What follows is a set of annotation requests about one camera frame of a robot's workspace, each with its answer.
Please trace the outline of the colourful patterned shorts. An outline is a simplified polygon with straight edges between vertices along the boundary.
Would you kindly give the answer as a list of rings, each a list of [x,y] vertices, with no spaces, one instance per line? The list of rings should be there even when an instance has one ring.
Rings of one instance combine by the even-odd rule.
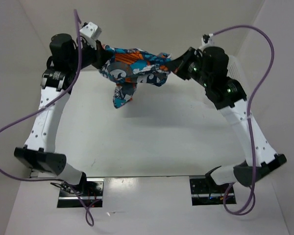
[[[154,55],[139,48],[113,48],[109,45],[103,45],[102,49],[112,57],[98,71],[116,84],[113,94],[116,109],[132,100],[139,83],[156,87],[166,83],[170,74],[166,63],[172,60],[171,54]]]

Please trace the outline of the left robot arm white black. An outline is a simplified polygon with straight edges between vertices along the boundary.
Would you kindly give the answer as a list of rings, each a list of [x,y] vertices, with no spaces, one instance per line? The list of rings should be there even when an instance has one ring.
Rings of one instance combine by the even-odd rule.
[[[78,196],[88,190],[86,174],[71,166],[65,154],[55,152],[57,130],[78,69],[89,65],[99,69],[111,58],[98,39],[81,35],[80,40],[81,45],[78,45],[66,33],[51,38],[51,56],[42,75],[40,112],[24,146],[14,150],[14,156],[26,167],[68,183]]]

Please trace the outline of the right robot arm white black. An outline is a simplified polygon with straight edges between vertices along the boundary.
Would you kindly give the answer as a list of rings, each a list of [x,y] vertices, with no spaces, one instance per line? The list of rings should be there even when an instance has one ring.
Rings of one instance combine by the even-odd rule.
[[[205,89],[206,97],[233,128],[243,148],[245,160],[242,163],[218,166],[206,173],[205,187],[209,192],[217,192],[222,185],[236,182],[249,187],[287,161],[285,155],[271,147],[247,110],[247,95],[239,81],[228,76],[228,63],[229,57],[220,47],[204,50],[190,47],[166,64],[179,78],[193,79]]]

